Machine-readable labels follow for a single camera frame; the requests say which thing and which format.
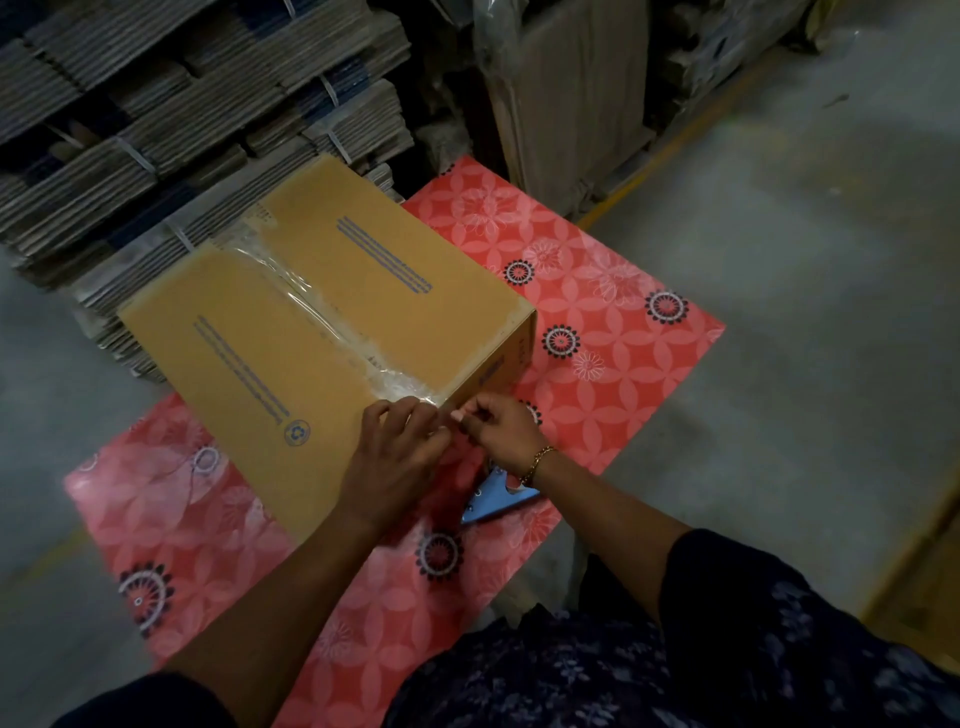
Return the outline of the brown cardboard box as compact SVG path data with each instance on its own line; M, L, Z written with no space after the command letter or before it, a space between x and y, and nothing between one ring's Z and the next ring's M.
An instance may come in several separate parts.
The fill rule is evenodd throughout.
M395 367L440 392L440 411L509 390L531 364L534 305L332 155L238 222ZM382 398L254 265L212 239L117 313L270 516L305 540L336 501L363 410Z

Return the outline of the person's right hand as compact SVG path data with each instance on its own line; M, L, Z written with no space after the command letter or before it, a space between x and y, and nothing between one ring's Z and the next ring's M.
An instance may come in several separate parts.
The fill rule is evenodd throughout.
M475 443L493 464L519 479L520 485L531 487L536 472L547 454L554 451L530 410L508 394L505 411L495 443Z

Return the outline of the plastic-wrapped cardboard bundle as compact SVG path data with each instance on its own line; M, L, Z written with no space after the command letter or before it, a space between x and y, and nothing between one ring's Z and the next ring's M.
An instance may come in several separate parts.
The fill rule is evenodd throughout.
M651 0L471 0L509 181L561 216L653 136Z

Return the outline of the clear packing tape strip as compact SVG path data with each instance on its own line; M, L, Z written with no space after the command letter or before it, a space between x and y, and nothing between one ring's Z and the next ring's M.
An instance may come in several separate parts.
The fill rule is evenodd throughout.
M415 397L434 407L444 406L446 400L441 392L396 367L370 336L325 299L318 286L289 266L252 224L234 223L212 238L212 243L253 265L282 298L301 310L378 399Z

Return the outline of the person's left forearm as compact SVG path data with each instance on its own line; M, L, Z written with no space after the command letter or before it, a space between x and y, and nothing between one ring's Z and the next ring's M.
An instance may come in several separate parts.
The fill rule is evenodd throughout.
M271 728L333 609L397 512L340 505L280 565L164 664L238 728Z

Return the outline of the brown cardboard sheet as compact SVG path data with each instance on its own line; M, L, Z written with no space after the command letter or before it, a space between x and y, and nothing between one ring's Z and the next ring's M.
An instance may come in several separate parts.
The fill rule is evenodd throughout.
M960 491L895 565L862 622L960 676Z

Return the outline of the dark floral garment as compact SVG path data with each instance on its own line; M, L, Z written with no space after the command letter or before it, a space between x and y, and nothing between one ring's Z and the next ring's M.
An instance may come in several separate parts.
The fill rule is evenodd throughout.
M694 529L673 547L661 625L597 608L499 620L424 662L382 728L960 728L960 676L871 634L778 558ZM161 671L51 728L238 728Z

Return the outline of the person's right forearm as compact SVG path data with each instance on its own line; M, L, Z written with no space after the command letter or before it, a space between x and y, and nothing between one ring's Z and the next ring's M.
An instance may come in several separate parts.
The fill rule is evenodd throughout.
M532 486L657 624L669 555L690 526L619 490L554 448Z

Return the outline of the stack of flattened cardboard boxes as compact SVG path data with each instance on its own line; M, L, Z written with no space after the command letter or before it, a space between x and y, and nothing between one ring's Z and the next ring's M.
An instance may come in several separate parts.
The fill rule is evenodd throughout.
M0 262L162 382L141 288L322 155L402 200L410 57L367 0L0 0Z

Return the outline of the red floral mat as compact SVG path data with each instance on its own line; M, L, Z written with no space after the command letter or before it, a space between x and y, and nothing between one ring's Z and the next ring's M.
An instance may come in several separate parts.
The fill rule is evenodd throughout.
M402 203L531 303L532 364L515 394L599 475L724 332L643 272L464 156ZM464 443L395 548L346 591L277 728L375 728L403 680L448 649L558 526L534 498L461 522L480 455ZM149 650L164 660L282 562L291 540L176 394L66 476L65 489Z

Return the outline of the blue tape dispenser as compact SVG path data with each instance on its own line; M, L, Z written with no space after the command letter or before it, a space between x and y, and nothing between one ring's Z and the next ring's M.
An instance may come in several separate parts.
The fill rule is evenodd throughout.
M464 506L460 524L466 527L482 523L528 504L540 496L537 489L522 486L516 476L493 462L488 462Z

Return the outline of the person's left hand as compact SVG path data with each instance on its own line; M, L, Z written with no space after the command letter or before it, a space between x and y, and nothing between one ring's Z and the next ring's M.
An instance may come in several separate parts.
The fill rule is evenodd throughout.
M444 454L364 454L359 437L334 513L356 528L385 536L418 505Z

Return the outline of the pile of strapped cardboard sheets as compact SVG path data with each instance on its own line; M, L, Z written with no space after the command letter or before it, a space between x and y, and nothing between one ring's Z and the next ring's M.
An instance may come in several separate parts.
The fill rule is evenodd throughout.
M814 0L650 0L644 124L661 134L801 29Z

